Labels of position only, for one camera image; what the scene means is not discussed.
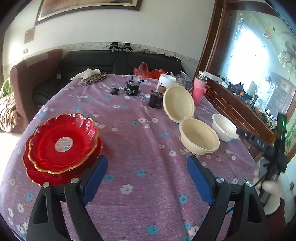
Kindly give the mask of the person's right hand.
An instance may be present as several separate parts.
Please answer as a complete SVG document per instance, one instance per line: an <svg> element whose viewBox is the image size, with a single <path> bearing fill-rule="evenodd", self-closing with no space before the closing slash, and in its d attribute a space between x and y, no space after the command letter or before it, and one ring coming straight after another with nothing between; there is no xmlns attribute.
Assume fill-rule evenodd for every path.
<svg viewBox="0 0 296 241"><path fill-rule="evenodd" d="M253 184L256 185L255 189L257 194L259 195L261 191L265 191L266 193L270 194L268 203L271 202L279 202L280 201L280 185L278 181L266 180L260 181L259 180L259 169L255 169L254 172L254 179Z"/></svg>

